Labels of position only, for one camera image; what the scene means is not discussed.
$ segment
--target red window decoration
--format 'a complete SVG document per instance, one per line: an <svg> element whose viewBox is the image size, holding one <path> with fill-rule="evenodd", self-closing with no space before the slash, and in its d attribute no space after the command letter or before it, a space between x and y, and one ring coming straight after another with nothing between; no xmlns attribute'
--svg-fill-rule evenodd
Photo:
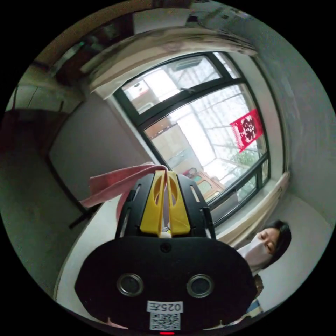
<svg viewBox="0 0 336 336"><path fill-rule="evenodd" d="M240 153L264 133L256 109L230 123L230 125Z"/></svg>

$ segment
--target glass pane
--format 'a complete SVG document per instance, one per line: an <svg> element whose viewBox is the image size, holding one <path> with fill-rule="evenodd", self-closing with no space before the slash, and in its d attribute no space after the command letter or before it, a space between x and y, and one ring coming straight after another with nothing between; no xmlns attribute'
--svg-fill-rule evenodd
<svg viewBox="0 0 336 336"><path fill-rule="evenodd" d="M203 195L209 192L212 189L211 184L208 181L203 181L198 185L199 190Z"/></svg>
<svg viewBox="0 0 336 336"><path fill-rule="evenodd" d="M268 178L268 160L266 160L263 164L262 164L262 183L265 182L265 180Z"/></svg>
<svg viewBox="0 0 336 336"><path fill-rule="evenodd" d="M233 79L240 77L239 72L235 69L232 62L224 54L219 52L214 52L214 54L219 59L219 61L225 66L225 69Z"/></svg>
<svg viewBox="0 0 336 336"><path fill-rule="evenodd" d="M213 92L178 110L145 130L169 167L196 181L206 200L229 188L265 153L261 135L240 150L230 123L255 109L244 85ZM243 199L247 184L238 192Z"/></svg>
<svg viewBox="0 0 336 336"><path fill-rule="evenodd" d="M163 65L123 86L139 114L183 89L220 78L205 56L194 56Z"/></svg>
<svg viewBox="0 0 336 336"><path fill-rule="evenodd" d="M256 178L251 178L243 187L229 197L225 202L220 204L221 217L225 216L236 208L246 197L256 189Z"/></svg>
<svg viewBox="0 0 336 336"><path fill-rule="evenodd" d="M253 176L243 187L237 191L238 201L243 201L248 195L250 195L257 186L257 179Z"/></svg>

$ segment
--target table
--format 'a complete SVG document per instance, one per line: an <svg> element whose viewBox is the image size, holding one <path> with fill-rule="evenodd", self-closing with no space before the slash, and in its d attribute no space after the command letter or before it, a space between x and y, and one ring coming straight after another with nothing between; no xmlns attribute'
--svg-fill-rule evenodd
<svg viewBox="0 0 336 336"><path fill-rule="evenodd" d="M117 230L116 211L120 196L105 202L91 218L73 244L59 272L54 289L54 300L87 319L101 322L84 308L75 292L75 282L88 255L98 246L113 240Z"/></svg>

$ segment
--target white face mask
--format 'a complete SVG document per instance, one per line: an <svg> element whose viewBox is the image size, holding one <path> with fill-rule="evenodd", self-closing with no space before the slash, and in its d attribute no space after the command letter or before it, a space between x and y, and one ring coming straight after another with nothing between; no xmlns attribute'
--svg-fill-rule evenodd
<svg viewBox="0 0 336 336"><path fill-rule="evenodd" d="M252 241L241 249L237 250L250 266L253 276L255 276L272 258L267 252L264 242L256 235Z"/></svg>

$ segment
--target black window frame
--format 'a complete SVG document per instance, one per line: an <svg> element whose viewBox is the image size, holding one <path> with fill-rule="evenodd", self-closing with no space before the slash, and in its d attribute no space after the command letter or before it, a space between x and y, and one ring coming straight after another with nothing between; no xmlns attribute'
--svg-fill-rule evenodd
<svg viewBox="0 0 336 336"><path fill-rule="evenodd" d="M220 60L217 58L217 56L214 53L220 53L223 54L225 58L227 58L230 63L234 66L235 70L239 73L239 77L233 79L231 75L226 70L225 66L220 62ZM139 114L132 102L127 98L126 94L123 91L123 87L127 85L128 83L134 81L136 78L146 75L149 71L152 71L156 68L160 68L163 65L173 63L182 59L187 59L191 57L196 56L205 56L213 65L214 69L217 70L217 72L222 76L218 79L213 79L205 83L201 83L199 85L196 85L192 87L190 91L184 90L176 95L152 106L145 112ZM270 160L270 150L269 150L269 143L268 143L268 137L266 132L266 127L264 123L264 119L262 116L262 113L260 111L260 107L258 104L258 101L256 99L256 96L240 70L240 68L237 66L236 62L232 59L232 57L222 51L212 51L212 52L199 52L199 53L193 53L188 55L183 55L180 57L176 57L174 59L171 59L167 62L163 62L158 64L157 66L151 68L150 70L146 70L142 73L140 73L137 77L130 79L129 81L125 82L122 87L120 87L113 96L117 100L117 102L120 104L121 108L125 111L127 116L129 117L132 124L135 126L135 128L140 133L141 137L144 139L150 150L153 152L155 157L158 159L158 161L166 165L168 169L170 170L169 165L164 160L164 158L161 156L160 152L156 149L152 141L148 138L148 136L145 134L145 130L161 120L162 118L168 116L173 111L201 98L208 94L211 94L212 92L224 89L229 86L243 84L246 86L252 101L258 111L259 118L263 127L264 131L264 139L265 139L265 145L266 145L266 152L264 155L259 158L259 160L249 168L249 170L243 174L240 178L238 178L230 187L228 187L225 191L221 192L218 196L213 198L209 203L210 210L214 210L218 206L220 206L223 202L228 200L234 193L238 192L238 190L243 187L249 180L251 180L253 177L255 177L256 186L255 189L247 196L245 197L241 202L237 204L236 207L231 209L228 213L226 213L224 216L216 220L214 223L215 227L221 225L223 222L225 222L228 218L230 218L232 215L234 215L238 210L240 210L244 205L246 205L263 187L264 185L269 181L271 177L271 160ZM263 173L262 173L262 166L263 163L267 160L268 162L268 174L266 179L263 181Z"/></svg>

